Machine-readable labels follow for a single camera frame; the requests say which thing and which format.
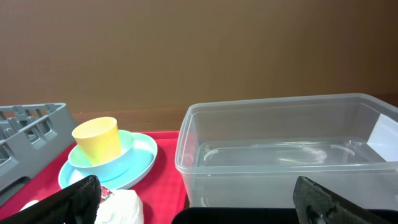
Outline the light blue bowl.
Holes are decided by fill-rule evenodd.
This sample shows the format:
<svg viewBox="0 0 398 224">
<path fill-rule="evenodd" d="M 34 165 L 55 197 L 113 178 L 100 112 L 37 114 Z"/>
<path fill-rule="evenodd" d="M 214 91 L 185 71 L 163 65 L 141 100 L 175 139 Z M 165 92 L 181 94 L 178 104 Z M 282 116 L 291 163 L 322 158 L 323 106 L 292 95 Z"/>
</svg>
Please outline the light blue bowl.
<svg viewBox="0 0 398 224">
<path fill-rule="evenodd" d="M 83 177 L 96 175 L 101 182 L 112 180 L 125 173 L 128 160 L 134 148 L 134 137 L 131 132 L 119 130 L 122 154 L 117 158 L 100 165 L 91 165 L 79 146 L 75 146 L 68 155 L 69 164 Z"/>
</svg>

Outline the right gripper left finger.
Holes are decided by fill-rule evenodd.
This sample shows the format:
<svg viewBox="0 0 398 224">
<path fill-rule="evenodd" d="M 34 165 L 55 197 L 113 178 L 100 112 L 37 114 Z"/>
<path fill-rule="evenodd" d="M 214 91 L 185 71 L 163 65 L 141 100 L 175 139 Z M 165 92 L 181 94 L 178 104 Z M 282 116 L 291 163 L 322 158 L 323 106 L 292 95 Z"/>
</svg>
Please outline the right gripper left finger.
<svg viewBox="0 0 398 224">
<path fill-rule="evenodd" d="M 1 220 L 1 224 L 94 223 L 100 201 L 100 181 L 97 176 L 89 175 Z"/>
</svg>

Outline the yellow plastic cup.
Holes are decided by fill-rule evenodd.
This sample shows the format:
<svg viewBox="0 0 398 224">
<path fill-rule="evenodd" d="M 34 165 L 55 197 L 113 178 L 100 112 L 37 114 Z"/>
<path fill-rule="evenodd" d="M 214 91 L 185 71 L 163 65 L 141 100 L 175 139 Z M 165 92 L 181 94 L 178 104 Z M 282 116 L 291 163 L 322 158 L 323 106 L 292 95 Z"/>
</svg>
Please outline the yellow plastic cup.
<svg viewBox="0 0 398 224">
<path fill-rule="evenodd" d="M 97 166 L 122 154 L 118 122 L 113 117 L 100 117 L 78 125 L 72 136 L 91 165 Z"/>
</svg>

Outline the cream plastic spoon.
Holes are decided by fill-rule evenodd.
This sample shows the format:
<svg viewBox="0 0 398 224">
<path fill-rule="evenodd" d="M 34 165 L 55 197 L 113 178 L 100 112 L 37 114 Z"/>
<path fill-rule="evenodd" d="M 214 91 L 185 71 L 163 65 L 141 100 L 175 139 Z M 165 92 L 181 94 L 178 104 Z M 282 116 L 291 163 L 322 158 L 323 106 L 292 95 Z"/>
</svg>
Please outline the cream plastic spoon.
<svg viewBox="0 0 398 224">
<path fill-rule="evenodd" d="M 25 210 L 25 209 L 27 209 L 27 208 L 29 208 L 29 207 L 35 205 L 35 204 L 38 203 L 38 202 L 39 202 L 38 200 L 32 200 L 32 201 L 26 203 L 26 204 L 20 209 L 20 211 Z"/>
</svg>

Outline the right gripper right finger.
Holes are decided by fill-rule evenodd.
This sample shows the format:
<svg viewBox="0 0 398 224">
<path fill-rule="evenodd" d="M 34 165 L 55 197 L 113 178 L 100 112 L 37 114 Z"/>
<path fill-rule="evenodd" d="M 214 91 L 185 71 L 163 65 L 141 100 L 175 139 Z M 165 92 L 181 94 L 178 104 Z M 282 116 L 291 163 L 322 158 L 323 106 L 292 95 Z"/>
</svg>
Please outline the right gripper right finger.
<svg viewBox="0 0 398 224">
<path fill-rule="evenodd" d="M 392 223 L 390 210 L 363 209 L 304 176 L 297 178 L 292 198 L 300 223 Z"/>
</svg>

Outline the red snack wrapper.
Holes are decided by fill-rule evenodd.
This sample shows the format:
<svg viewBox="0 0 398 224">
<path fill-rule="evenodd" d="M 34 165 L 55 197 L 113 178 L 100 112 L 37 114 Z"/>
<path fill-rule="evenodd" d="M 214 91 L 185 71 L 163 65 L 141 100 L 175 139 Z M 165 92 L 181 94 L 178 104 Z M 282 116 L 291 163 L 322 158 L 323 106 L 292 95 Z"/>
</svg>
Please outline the red snack wrapper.
<svg viewBox="0 0 398 224">
<path fill-rule="evenodd" d="M 112 197 L 114 195 L 114 193 L 106 188 L 105 186 L 101 186 L 101 200 L 100 203 L 105 202 L 107 199 L 109 199 L 110 197 Z"/>
</svg>

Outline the white napkin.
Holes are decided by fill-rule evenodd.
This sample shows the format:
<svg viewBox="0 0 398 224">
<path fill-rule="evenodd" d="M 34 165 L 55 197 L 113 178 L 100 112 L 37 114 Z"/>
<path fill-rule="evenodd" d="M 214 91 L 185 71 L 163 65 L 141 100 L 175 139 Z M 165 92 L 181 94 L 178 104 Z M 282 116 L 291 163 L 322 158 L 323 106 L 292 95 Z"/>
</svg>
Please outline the white napkin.
<svg viewBox="0 0 398 224">
<path fill-rule="evenodd" d="M 114 190 L 99 205 L 95 224 L 143 224 L 143 202 L 134 190 Z"/>
</svg>

